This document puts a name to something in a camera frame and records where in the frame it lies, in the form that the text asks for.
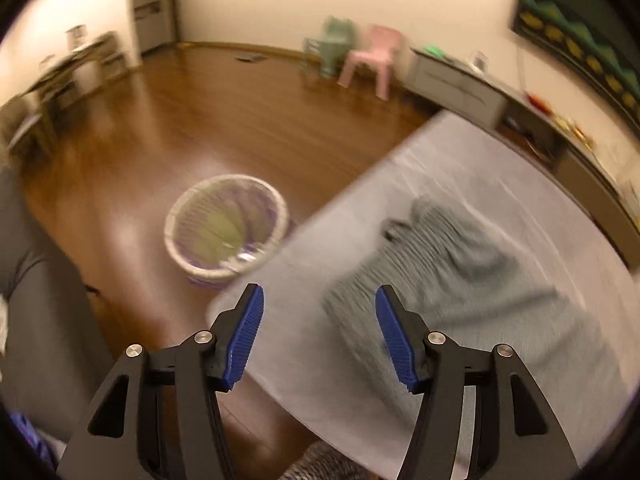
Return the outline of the green plastic chair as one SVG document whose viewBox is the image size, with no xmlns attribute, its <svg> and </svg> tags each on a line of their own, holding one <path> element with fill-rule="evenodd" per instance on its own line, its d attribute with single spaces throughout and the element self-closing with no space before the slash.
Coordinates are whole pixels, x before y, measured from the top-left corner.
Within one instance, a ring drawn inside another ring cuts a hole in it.
<svg viewBox="0 0 640 480">
<path fill-rule="evenodd" d="M 323 22 L 319 36 L 304 39 L 302 66 L 306 68 L 310 58 L 316 56 L 319 59 L 319 75 L 326 79 L 333 78 L 337 64 L 344 60 L 355 42 L 354 22 L 330 15 Z"/>
</svg>

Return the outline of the white wardrobe door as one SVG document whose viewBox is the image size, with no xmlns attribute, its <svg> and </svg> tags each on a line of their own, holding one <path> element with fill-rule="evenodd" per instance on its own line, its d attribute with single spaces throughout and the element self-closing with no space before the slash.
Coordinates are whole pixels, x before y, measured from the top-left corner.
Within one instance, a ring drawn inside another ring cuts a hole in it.
<svg viewBox="0 0 640 480">
<path fill-rule="evenodd" d="M 171 0 L 132 0 L 132 5 L 142 54 L 175 41 Z"/>
</svg>

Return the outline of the grey sofa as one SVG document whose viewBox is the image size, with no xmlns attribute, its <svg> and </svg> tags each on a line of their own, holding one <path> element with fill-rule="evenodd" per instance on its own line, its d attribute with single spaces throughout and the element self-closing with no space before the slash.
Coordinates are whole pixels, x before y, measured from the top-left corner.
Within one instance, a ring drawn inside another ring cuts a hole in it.
<svg viewBox="0 0 640 480">
<path fill-rule="evenodd" d="M 68 441 L 114 360 L 78 269 L 32 215 L 9 166 L 1 169 L 1 298 L 1 399 Z"/>
</svg>

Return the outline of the long low TV cabinet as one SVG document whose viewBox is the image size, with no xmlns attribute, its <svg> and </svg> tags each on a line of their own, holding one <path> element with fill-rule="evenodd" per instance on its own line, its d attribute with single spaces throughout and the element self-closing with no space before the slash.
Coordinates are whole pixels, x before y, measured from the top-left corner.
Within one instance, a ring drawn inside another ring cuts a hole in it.
<svg viewBox="0 0 640 480">
<path fill-rule="evenodd" d="M 512 131 L 512 141 L 545 166 L 587 211 L 628 269 L 639 269 L 639 221 L 620 187 L 574 134 L 495 78 L 459 60 L 443 60 L 417 48 L 412 53 L 407 91 L 488 131 L 501 126 Z"/>
</svg>

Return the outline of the grey sweatpants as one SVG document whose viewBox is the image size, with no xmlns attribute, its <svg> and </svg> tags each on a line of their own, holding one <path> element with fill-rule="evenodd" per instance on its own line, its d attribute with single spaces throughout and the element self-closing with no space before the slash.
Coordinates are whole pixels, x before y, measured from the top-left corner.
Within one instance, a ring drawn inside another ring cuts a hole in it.
<svg viewBox="0 0 640 480">
<path fill-rule="evenodd" d="M 575 448 L 587 453 L 608 435 L 628 391 L 591 314 L 461 207 L 418 198 L 408 221 L 387 223 L 386 236 L 356 271 L 330 285 L 322 307 L 374 392 L 404 426 L 413 425 L 420 401 L 398 380 L 375 317 L 375 292 L 383 284 L 462 346 L 510 344 Z"/>
</svg>

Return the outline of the wooden side desk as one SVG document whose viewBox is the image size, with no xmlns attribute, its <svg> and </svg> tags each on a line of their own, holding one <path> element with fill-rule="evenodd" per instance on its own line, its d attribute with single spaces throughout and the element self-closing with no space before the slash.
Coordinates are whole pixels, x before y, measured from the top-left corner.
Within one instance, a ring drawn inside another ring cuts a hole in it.
<svg viewBox="0 0 640 480">
<path fill-rule="evenodd" d="M 107 71 L 118 65 L 118 76 L 129 73 L 126 54 L 114 30 L 104 32 L 46 68 L 24 92 L 17 93 L 1 107 L 1 147 L 6 154 L 20 158 L 32 144 L 50 154 L 56 139 L 54 116 L 64 107 L 82 99 L 75 74 L 82 66 L 96 63 L 101 88 L 111 79 Z"/>
</svg>

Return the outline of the dark framed wall picture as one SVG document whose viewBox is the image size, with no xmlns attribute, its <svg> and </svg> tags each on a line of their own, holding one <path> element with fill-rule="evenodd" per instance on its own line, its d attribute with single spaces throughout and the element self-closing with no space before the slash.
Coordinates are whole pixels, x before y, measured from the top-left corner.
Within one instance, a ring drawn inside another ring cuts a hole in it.
<svg viewBox="0 0 640 480">
<path fill-rule="evenodd" d="M 606 0 L 516 0 L 511 29 L 574 70 L 639 128 L 639 48 Z"/>
</svg>

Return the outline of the grey bed sheet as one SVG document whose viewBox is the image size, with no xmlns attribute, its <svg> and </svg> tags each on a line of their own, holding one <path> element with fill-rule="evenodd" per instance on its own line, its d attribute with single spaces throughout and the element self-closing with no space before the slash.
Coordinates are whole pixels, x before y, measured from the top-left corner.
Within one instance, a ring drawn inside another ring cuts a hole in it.
<svg viewBox="0 0 640 480">
<path fill-rule="evenodd" d="M 442 113 L 300 226 L 250 277 L 265 316 L 248 374 L 317 436 L 398 474 L 420 400 L 374 313 L 390 284 L 463 347 L 510 344 L 578 463 L 639 382 L 639 293 L 610 242 L 541 170 Z"/>
</svg>

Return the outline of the white woven laundry basket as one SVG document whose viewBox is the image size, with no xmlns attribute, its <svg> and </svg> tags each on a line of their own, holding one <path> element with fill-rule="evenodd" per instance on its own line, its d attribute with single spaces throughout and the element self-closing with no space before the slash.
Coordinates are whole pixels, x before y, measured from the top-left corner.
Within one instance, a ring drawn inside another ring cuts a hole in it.
<svg viewBox="0 0 640 480">
<path fill-rule="evenodd" d="M 222 174 L 191 186 L 168 212 L 168 255 L 193 283 L 221 288 L 264 263 L 288 237 L 282 194 L 247 174 Z"/>
</svg>

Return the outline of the pink plastic chair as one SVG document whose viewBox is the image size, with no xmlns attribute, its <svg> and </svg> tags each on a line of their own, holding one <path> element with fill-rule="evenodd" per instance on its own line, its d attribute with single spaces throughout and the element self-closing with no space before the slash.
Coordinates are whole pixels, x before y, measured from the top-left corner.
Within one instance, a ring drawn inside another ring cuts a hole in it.
<svg viewBox="0 0 640 480">
<path fill-rule="evenodd" d="M 356 69 L 362 65 L 375 72 L 375 95 L 387 101 L 390 83 L 394 74 L 397 55 L 404 35 L 397 29 L 382 25 L 371 25 L 367 33 L 368 46 L 363 50 L 350 50 L 338 78 L 338 84 L 348 88 Z"/>
</svg>

